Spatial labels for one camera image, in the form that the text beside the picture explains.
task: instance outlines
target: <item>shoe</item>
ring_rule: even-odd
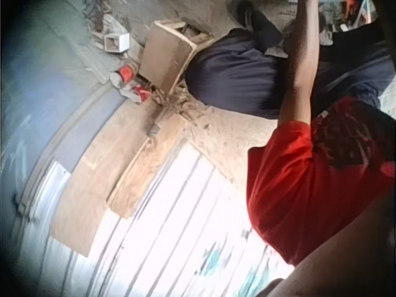
[[[252,12],[254,5],[249,0],[232,0],[229,6],[230,14],[242,27],[253,32]]]

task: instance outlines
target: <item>dark pants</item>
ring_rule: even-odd
[[[287,59],[265,55],[258,42],[262,36],[233,29],[198,53],[185,73],[189,92],[207,105],[276,119]],[[333,39],[334,45],[321,46],[312,116],[345,95],[379,108],[378,97],[395,75],[379,22],[335,33]]]

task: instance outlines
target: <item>wooden block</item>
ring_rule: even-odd
[[[131,162],[111,193],[110,209],[123,218],[133,214],[136,203],[143,198],[158,170],[183,138],[186,120],[174,114],[161,126],[158,134],[148,141]]]
[[[188,62],[202,48],[211,44],[211,34],[188,38],[179,32],[182,20],[155,21],[143,51],[139,74],[165,93],[172,92]]]
[[[87,257],[108,204],[106,200],[145,143],[157,105],[127,100],[107,121],[77,164],[62,193],[51,236]]]

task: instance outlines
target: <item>corrugated metal sheet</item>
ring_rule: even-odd
[[[254,296],[292,270],[251,230],[244,194],[189,144],[133,217],[107,211],[88,258],[48,235],[69,175],[53,162],[25,230],[19,267],[38,296]]]

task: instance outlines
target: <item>foot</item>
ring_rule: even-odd
[[[230,13],[242,27],[253,31],[252,12],[254,5],[249,0],[232,0],[230,4]]]

